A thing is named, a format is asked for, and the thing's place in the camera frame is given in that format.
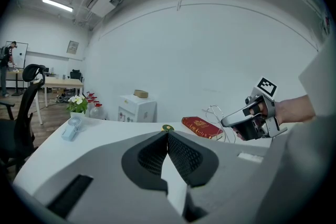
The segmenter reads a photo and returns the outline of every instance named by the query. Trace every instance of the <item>white flower pot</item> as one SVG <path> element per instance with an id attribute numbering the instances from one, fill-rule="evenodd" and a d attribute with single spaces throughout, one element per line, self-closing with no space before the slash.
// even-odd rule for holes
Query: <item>white flower pot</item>
<path id="1" fill-rule="evenodd" d="M 79 118 L 83 119 L 86 116 L 85 116 L 84 112 L 80 112 L 80 113 L 78 113 L 78 112 L 70 112 L 70 117 L 71 118 L 73 118 L 73 117 L 79 117 Z"/>

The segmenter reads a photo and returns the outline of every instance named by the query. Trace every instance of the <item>book cover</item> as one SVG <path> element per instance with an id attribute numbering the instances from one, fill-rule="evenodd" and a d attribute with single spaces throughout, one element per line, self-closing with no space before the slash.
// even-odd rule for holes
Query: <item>book cover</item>
<path id="1" fill-rule="evenodd" d="M 220 139 L 222 137 L 223 130 L 206 122 L 199 117 L 184 117 L 182 123 L 192 130 L 195 134 L 207 139 Z"/>

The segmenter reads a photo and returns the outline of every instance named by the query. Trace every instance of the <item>whiteboard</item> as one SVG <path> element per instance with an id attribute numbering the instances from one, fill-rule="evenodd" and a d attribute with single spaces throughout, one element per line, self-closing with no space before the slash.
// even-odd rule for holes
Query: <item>whiteboard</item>
<path id="1" fill-rule="evenodd" d="M 10 45 L 12 41 L 6 41 L 6 46 Z M 25 59 L 26 59 L 26 52 L 28 48 L 28 43 L 16 43 L 17 48 L 13 49 L 13 60 L 16 64 L 16 68 L 25 68 Z"/>

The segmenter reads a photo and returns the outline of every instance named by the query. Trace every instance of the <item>potted plant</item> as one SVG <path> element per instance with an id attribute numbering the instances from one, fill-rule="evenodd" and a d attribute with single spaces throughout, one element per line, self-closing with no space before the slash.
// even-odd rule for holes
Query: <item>potted plant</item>
<path id="1" fill-rule="evenodd" d="M 88 109 L 88 100 L 82 94 L 71 97 L 68 102 L 67 110 L 70 111 L 71 117 L 84 117 Z"/>

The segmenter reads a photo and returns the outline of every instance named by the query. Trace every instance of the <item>ceiling light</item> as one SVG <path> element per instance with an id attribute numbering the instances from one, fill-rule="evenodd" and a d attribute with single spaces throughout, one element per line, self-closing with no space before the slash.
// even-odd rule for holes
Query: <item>ceiling light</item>
<path id="1" fill-rule="evenodd" d="M 60 3 L 57 3 L 55 1 L 52 1 L 52 0 L 42 0 L 44 3 L 47 3 L 47 4 L 50 4 L 52 6 L 56 6 L 56 7 L 59 7 L 59 8 L 62 8 L 62 9 L 65 9 L 69 12 L 72 12 L 72 8 L 68 7 L 68 6 L 65 6 L 65 5 L 62 5 Z"/>

